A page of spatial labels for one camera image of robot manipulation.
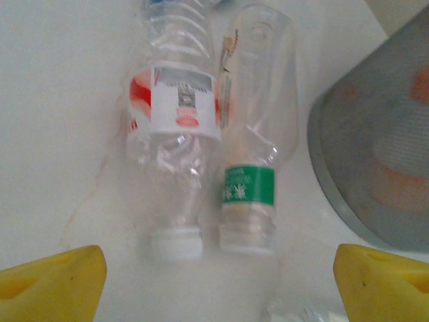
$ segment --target white bottle cap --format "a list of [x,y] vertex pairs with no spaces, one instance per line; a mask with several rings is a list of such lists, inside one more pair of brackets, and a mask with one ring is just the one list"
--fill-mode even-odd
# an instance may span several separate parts
[[159,260],[197,259],[202,255],[201,229],[191,226],[155,230],[151,236],[151,248]]
[[274,255],[275,229],[250,229],[251,224],[223,224],[219,226],[219,246],[226,252],[249,255]]

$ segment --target plastic bottle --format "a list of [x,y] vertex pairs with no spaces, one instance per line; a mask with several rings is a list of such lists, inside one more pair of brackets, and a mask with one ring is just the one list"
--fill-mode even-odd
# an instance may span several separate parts
[[197,258],[197,212],[221,142],[209,0],[147,0],[142,12],[149,35],[129,88],[127,157],[150,190],[154,255]]
[[298,141],[292,21],[264,5],[244,8],[225,36],[221,59],[226,172],[220,246],[272,253],[275,170]]

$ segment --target barcode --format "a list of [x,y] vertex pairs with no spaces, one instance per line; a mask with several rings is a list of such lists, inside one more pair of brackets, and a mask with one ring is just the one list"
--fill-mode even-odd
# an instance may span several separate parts
[[196,109],[195,107],[195,93],[190,91],[178,90],[179,95],[179,107],[187,107],[190,109]]

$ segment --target white surface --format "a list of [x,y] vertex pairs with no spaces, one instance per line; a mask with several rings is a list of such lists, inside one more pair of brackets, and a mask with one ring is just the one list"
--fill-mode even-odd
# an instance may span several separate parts
[[[299,39],[301,143],[279,174],[279,266],[215,248],[210,227],[219,216],[220,185],[202,209],[203,259],[149,262],[148,205],[139,204],[125,176],[117,100],[130,65],[131,5],[6,0],[0,4],[0,268],[99,244],[108,275],[96,321],[258,321],[279,272],[290,292],[300,288],[341,311],[334,252],[340,242],[361,240],[317,184],[306,118],[316,96],[385,34],[364,0],[266,3],[295,21]],[[215,13],[218,49],[236,7],[223,3]]]
[[409,22],[420,10],[429,5],[428,0],[366,0],[388,35]]

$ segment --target metal mesh container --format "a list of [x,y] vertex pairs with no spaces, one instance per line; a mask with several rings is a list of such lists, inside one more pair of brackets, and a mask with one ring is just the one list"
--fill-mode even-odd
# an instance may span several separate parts
[[429,7],[319,98],[308,145],[351,229],[429,252]]

